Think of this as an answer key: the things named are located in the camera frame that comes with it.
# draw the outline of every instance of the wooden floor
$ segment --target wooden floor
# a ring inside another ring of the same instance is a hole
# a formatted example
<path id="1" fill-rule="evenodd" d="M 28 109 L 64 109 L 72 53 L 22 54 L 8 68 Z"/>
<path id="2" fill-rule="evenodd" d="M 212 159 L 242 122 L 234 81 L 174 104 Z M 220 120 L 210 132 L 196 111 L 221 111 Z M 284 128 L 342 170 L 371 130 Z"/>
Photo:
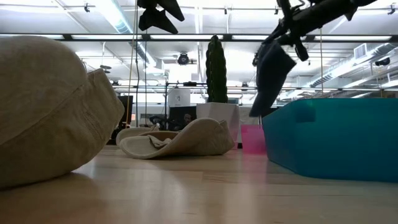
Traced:
<path id="1" fill-rule="evenodd" d="M 398 185 L 301 177 L 266 156 L 141 161 L 106 147 L 50 181 L 0 192 L 0 223 L 398 223 Z"/>

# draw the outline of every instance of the cactus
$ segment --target cactus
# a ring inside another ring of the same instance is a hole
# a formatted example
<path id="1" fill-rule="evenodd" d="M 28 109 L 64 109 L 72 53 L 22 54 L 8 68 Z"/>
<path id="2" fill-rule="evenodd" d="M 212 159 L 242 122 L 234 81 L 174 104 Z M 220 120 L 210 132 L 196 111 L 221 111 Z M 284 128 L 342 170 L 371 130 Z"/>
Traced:
<path id="1" fill-rule="evenodd" d="M 225 56 L 217 35 L 211 38 L 206 51 L 206 76 L 208 101 L 227 103 Z"/>

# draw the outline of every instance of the white pot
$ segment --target white pot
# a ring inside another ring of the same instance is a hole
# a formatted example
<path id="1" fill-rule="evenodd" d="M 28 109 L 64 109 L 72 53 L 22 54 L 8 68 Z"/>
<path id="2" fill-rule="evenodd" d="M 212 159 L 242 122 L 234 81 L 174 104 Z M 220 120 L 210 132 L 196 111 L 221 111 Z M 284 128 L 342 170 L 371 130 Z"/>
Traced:
<path id="1" fill-rule="evenodd" d="M 197 118 L 213 118 L 228 123 L 229 133 L 237 141 L 239 133 L 239 106 L 228 103 L 204 103 L 197 105 Z"/>

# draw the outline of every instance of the blue storage tub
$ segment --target blue storage tub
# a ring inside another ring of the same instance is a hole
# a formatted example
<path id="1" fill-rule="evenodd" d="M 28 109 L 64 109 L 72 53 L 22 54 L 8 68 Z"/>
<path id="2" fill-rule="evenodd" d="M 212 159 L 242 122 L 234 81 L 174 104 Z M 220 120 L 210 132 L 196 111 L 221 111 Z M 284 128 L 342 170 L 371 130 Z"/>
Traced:
<path id="1" fill-rule="evenodd" d="M 262 123 L 269 160 L 300 175 L 398 182 L 398 99 L 298 100 Z"/>

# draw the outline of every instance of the ventilation duct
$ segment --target ventilation duct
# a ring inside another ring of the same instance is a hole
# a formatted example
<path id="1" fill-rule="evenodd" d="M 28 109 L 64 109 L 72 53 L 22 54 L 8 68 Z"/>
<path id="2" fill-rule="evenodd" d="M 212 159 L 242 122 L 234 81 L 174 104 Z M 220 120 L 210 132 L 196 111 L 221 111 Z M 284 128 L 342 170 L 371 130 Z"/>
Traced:
<path id="1" fill-rule="evenodd" d="M 133 26 L 130 25 L 126 19 L 117 0 L 97 0 L 95 1 L 96 8 L 104 15 L 108 22 L 116 29 L 119 34 L 132 34 Z M 141 43 L 128 42 L 130 46 L 137 52 L 138 56 L 143 62 L 147 62 L 148 67 L 156 66 L 156 59 L 152 57 Z"/>
<path id="2" fill-rule="evenodd" d="M 305 86 L 301 87 L 315 88 L 318 85 L 321 85 L 322 83 L 325 83 L 329 80 L 340 77 L 349 72 L 352 72 L 353 70 L 358 69 L 359 65 L 361 65 L 364 62 L 373 62 L 375 60 L 379 60 L 380 58 L 385 57 L 386 54 L 396 49 L 397 47 L 398 43 L 367 45 L 368 51 L 366 52 L 366 55 L 362 55 L 359 58 L 356 58 L 354 55 L 352 55 L 326 69 L 323 72 L 323 77 L 322 74 L 319 73 L 318 75 L 315 75 L 313 78 L 311 78 L 311 80 Z M 290 90 L 288 92 L 281 94 L 279 96 L 279 99 L 286 100 L 289 98 L 293 98 L 303 92 L 304 92 L 303 90 Z"/>

